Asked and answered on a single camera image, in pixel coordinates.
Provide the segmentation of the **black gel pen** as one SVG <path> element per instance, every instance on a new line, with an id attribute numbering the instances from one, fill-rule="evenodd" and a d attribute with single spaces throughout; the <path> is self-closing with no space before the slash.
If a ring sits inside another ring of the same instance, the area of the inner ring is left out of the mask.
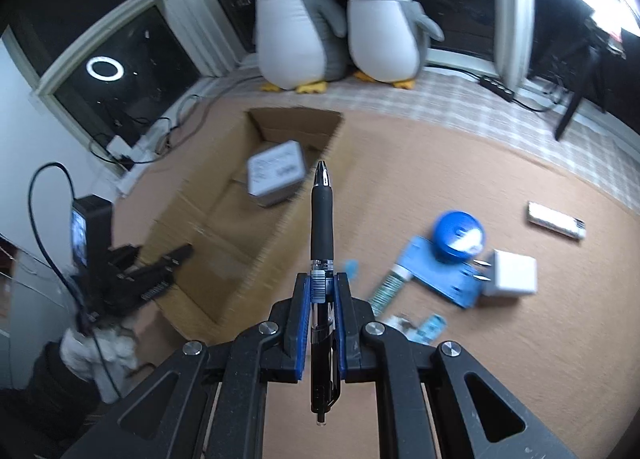
<path id="1" fill-rule="evenodd" d="M 328 167 L 319 160 L 311 188 L 311 411 L 319 425 L 340 397 L 340 357 L 334 335 L 333 190 Z"/>

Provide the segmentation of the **blue clothespin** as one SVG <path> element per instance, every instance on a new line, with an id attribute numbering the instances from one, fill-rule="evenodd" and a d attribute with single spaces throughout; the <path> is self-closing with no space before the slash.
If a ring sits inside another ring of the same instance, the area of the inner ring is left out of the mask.
<path id="1" fill-rule="evenodd" d="M 346 260 L 338 265 L 338 270 L 346 274 L 349 283 L 355 283 L 359 273 L 359 263 L 357 260 Z"/>
<path id="2" fill-rule="evenodd" d="M 444 332 L 446 327 L 446 319 L 440 315 L 433 314 L 416 328 L 413 332 L 412 341 L 423 345 L 430 345 Z"/>

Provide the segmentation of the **white usb plug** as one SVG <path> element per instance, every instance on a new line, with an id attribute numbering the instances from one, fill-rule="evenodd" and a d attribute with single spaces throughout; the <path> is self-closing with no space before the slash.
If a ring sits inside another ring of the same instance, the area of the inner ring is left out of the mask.
<path id="1" fill-rule="evenodd" d="M 409 341 L 413 341 L 416 338 L 416 326 L 405 317 L 392 315 L 387 317 L 384 323 L 386 326 L 402 333 Z"/>

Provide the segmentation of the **green white tube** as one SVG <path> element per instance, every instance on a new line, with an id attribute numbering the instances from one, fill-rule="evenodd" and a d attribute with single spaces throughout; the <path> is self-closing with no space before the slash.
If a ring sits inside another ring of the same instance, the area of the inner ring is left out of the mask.
<path id="1" fill-rule="evenodd" d="M 380 316 L 393 302 L 394 297 L 412 279 L 411 271 L 395 264 L 385 275 L 381 283 L 370 294 L 368 302 L 375 317 Z"/>

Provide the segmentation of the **brown cardboard box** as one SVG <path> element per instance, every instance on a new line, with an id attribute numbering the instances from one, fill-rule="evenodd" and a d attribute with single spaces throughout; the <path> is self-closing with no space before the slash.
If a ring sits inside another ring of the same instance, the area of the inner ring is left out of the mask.
<path id="1" fill-rule="evenodd" d="M 338 182 L 348 147 L 345 118 L 334 110 L 230 109 L 215 117 L 210 132 L 212 139 L 154 221 L 141 259 L 151 263 L 192 245 L 174 286 L 156 303 L 183 338 L 214 344 L 266 317 L 298 253 L 309 249 L 314 167 L 326 161 Z M 303 150 L 303 182 L 292 198 L 262 207 L 248 192 L 248 160 L 288 141 Z"/>

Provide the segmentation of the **blue plastic card holder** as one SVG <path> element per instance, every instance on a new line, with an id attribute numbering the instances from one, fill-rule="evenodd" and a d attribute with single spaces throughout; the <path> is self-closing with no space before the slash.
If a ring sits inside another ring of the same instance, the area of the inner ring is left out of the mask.
<path id="1" fill-rule="evenodd" d="M 396 264 L 405 268 L 413 279 L 461 309 L 471 309 L 482 291 L 480 279 L 475 278 L 476 269 L 472 265 L 438 260 L 432 243 L 420 236 L 411 238 Z"/>

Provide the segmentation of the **white power strip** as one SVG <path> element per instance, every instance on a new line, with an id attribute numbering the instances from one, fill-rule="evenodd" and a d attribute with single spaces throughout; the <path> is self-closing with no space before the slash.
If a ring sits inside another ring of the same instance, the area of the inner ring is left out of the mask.
<path id="1" fill-rule="evenodd" d="M 106 145 L 108 156 L 115 161 L 116 166 L 124 170 L 124 174 L 116 182 L 116 190 L 120 197 L 130 194 L 146 167 L 160 156 L 171 127 L 172 121 L 169 118 L 160 117 L 149 131 L 141 136 L 136 145 L 127 145 L 120 136 L 114 136 Z"/>

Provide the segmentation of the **silver tin box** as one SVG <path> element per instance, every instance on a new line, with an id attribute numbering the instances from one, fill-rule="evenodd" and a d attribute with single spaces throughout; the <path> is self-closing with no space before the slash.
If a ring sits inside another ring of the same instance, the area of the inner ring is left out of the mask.
<path id="1" fill-rule="evenodd" d="M 302 147 L 293 140 L 251 156 L 246 167 L 247 191 L 262 207 L 292 197 L 307 174 Z"/>

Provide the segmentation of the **round blue tape measure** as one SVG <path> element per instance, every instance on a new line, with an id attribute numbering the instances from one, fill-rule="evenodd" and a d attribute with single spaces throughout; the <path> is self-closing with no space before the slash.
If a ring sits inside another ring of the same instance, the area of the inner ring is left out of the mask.
<path id="1" fill-rule="evenodd" d="M 480 221 L 470 213 L 451 210 L 442 213 L 432 231 L 432 244 L 444 262 L 468 262 L 485 249 L 486 233 Z"/>

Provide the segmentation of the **white power adapter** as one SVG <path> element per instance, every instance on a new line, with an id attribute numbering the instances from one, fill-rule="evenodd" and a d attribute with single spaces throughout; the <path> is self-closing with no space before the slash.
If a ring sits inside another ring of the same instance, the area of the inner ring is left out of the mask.
<path id="1" fill-rule="evenodd" d="M 484 297 L 527 297 L 538 291 L 538 266 L 533 257 L 495 249 L 487 259 L 475 259 L 473 264 Z"/>

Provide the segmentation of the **white rectangular remote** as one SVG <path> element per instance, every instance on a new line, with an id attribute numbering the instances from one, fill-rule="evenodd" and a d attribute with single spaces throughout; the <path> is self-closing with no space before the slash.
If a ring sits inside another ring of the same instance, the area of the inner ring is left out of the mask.
<path id="1" fill-rule="evenodd" d="M 537 202 L 527 202 L 526 216 L 529 223 L 545 228 L 548 231 L 554 231 L 556 234 L 577 241 L 586 238 L 586 224 L 582 220 L 537 204 Z"/>

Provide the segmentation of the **left plush penguin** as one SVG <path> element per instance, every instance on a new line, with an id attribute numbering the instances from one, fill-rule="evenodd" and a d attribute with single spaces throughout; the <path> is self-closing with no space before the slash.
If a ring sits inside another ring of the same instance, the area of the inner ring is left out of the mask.
<path id="1" fill-rule="evenodd" d="M 346 76 L 347 19 L 337 0 L 255 0 L 254 41 L 264 91 L 321 94 Z"/>

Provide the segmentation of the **plush penguin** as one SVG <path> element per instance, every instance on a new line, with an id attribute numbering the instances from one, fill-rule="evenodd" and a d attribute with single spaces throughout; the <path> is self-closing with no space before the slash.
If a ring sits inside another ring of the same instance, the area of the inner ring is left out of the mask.
<path id="1" fill-rule="evenodd" d="M 321 94 L 346 76 L 347 19 L 337 0 L 255 0 L 254 41 L 264 91 Z"/>
<path id="2" fill-rule="evenodd" d="M 355 77 L 411 90 L 432 41 L 445 40 L 417 0 L 347 0 L 348 48 Z"/>

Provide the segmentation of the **right plush penguin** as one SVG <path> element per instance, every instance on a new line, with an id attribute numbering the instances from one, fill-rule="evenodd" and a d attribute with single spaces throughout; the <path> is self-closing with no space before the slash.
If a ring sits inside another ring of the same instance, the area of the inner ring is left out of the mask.
<path id="1" fill-rule="evenodd" d="M 417 0 L 347 0 L 348 48 L 355 77 L 411 90 L 432 41 L 445 40 Z"/>

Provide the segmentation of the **black tripod stand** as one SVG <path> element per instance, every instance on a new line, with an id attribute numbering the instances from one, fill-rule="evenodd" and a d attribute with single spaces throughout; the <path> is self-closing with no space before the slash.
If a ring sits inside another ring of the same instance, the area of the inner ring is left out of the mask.
<path id="1" fill-rule="evenodd" d="M 613 57 L 620 58 L 621 60 L 626 58 L 622 39 L 605 31 L 597 24 L 596 20 L 592 16 L 586 18 L 585 28 L 586 32 L 584 36 L 578 42 L 574 43 L 561 56 L 561 60 L 567 60 L 567 58 L 571 58 L 579 52 L 585 52 L 582 64 L 577 69 L 572 97 L 570 97 L 570 102 L 566 106 L 565 112 L 554 130 L 553 137 L 557 142 L 562 140 L 562 137 L 567 127 L 572 122 L 590 84 L 593 84 L 596 87 L 596 93 L 602 101 L 602 110 L 606 112 L 606 109 L 604 108 L 606 101 L 606 87 L 603 60 L 606 55 L 612 55 Z"/>

